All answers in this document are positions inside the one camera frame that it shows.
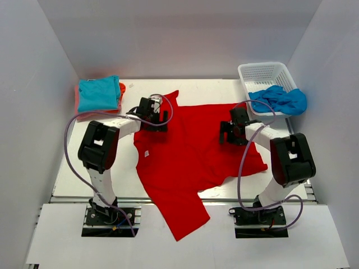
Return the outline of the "red t shirt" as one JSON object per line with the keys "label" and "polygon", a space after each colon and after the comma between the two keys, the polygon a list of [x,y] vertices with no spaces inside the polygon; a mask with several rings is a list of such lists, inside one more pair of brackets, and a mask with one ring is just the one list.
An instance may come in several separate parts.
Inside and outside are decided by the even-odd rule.
{"label": "red t shirt", "polygon": [[[229,121],[232,104],[179,106],[178,91],[167,94],[162,109],[173,111],[167,132],[139,131],[134,145],[140,181],[164,217],[175,240],[206,224],[210,217],[198,193],[238,176],[244,146],[219,143],[221,121]],[[255,145],[246,154],[242,176],[268,166]]]}

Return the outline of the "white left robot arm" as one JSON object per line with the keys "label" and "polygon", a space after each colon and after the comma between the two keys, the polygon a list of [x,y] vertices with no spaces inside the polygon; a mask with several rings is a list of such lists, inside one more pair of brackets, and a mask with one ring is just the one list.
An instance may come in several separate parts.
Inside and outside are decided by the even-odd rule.
{"label": "white left robot arm", "polygon": [[138,131],[166,132],[173,113],[162,110],[166,101],[171,110],[171,102],[163,95],[152,94],[141,98],[137,107],[117,119],[100,123],[92,120],[86,129],[78,158],[88,172],[94,187],[94,197],[90,206],[99,211],[99,217],[107,224],[118,219],[117,197],[114,194],[111,167],[117,154],[118,141]]}

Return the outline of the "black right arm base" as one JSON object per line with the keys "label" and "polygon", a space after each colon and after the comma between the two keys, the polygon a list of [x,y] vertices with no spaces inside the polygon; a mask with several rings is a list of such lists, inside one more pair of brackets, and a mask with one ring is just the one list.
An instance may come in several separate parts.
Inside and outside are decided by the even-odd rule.
{"label": "black right arm base", "polygon": [[228,213],[234,219],[236,239],[287,238],[287,222],[282,206],[246,211],[242,207],[232,207]]}

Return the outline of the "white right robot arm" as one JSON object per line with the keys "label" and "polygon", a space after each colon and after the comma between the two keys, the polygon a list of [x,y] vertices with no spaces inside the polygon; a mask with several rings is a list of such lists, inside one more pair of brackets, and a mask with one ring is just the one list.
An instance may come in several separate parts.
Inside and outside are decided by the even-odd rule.
{"label": "white right robot arm", "polygon": [[290,197],[298,185],[316,174],[316,166],[307,142],[302,133],[284,136],[269,125],[259,120],[250,120],[245,108],[230,110],[231,120],[221,121],[219,143],[229,142],[234,145],[245,145],[245,151],[238,172],[237,194],[241,200],[241,175],[246,154],[254,142],[270,152],[272,180],[257,197],[257,204],[252,207],[241,205],[242,209],[253,212],[259,223],[267,223],[274,216],[277,208]]}

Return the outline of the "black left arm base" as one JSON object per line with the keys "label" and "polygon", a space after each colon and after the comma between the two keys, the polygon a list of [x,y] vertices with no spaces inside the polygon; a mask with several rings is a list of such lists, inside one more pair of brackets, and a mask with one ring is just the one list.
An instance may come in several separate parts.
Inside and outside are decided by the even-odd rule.
{"label": "black left arm base", "polygon": [[98,238],[134,238],[140,227],[141,208],[122,207],[122,211],[111,207],[102,208],[93,205],[93,199],[89,199],[86,208],[82,237]]}

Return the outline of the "folded orange t shirt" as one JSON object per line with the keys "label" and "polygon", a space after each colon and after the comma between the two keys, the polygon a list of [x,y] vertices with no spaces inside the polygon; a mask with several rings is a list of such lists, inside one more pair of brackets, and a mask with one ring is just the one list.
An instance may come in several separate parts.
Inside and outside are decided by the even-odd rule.
{"label": "folded orange t shirt", "polygon": [[113,111],[113,113],[119,113],[121,111],[122,98],[123,98],[124,93],[126,92],[126,86],[121,82],[119,82],[118,84],[119,84],[119,89],[120,89],[120,96],[117,99],[117,108]]}

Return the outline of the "folded teal t shirt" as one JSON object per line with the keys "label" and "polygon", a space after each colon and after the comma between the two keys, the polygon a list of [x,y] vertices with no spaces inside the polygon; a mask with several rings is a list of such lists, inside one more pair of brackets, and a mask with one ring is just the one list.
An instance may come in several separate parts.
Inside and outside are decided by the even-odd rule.
{"label": "folded teal t shirt", "polygon": [[119,77],[116,75],[97,80],[79,81],[78,112],[115,110],[121,97]]}

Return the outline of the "white plastic basket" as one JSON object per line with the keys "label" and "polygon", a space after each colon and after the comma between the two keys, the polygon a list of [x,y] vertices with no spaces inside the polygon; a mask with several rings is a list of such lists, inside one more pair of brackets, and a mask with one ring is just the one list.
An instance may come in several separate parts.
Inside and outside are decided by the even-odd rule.
{"label": "white plastic basket", "polygon": [[278,118],[299,115],[305,110],[303,97],[285,64],[280,62],[241,64],[238,66],[238,74],[247,100],[256,96],[258,91],[267,90],[271,86],[283,89],[284,101],[280,102],[275,112]]}

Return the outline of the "folded pink t shirt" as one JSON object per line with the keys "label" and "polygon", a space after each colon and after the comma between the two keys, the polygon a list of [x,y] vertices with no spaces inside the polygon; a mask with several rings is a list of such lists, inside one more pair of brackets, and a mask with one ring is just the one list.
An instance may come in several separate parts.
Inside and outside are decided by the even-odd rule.
{"label": "folded pink t shirt", "polygon": [[[79,101],[80,101],[80,99],[79,99],[79,86],[78,85],[75,86],[74,93],[75,93],[75,108],[74,108],[74,111],[75,111],[75,114],[78,115],[79,114],[78,107],[79,107]],[[102,110],[102,112],[110,113],[110,114],[118,114],[120,111],[121,111],[121,99],[119,99],[116,109]],[[77,120],[81,121],[81,120],[85,120],[86,118],[90,118],[90,117],[94,117],[94,116],[96,116],[95,113],[86,112],[86,113],[80,114],[77,117]]]}

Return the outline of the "crumpled blue t shirt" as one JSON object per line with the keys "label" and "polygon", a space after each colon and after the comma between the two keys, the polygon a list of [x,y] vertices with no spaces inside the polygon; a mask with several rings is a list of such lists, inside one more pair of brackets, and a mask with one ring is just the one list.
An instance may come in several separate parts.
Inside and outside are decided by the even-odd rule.
{"label": "crumpled blue t shirt", "polygon": [[306,95],[300,89],[286,92],[283,87],[273,85],[266,90],[249,92],[252,108],[257,113],[271,113],[272,108],[276,113],[286,115],[301,115],[307,109]]}

